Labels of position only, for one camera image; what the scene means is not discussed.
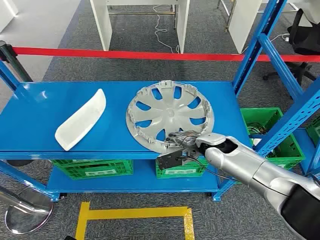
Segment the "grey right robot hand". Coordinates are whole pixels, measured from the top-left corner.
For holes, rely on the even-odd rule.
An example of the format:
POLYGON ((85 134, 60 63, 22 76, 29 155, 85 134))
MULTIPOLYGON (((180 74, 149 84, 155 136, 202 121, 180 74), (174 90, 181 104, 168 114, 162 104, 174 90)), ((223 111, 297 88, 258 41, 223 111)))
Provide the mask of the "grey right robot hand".
POLYGON ((189 158, 198 159, 202 155, 195 143, 196 138, 200 136, 201 133, 194 130, 177 131, 169 133, 165 141, 183 148, 183 151, 186 152, 189 158))

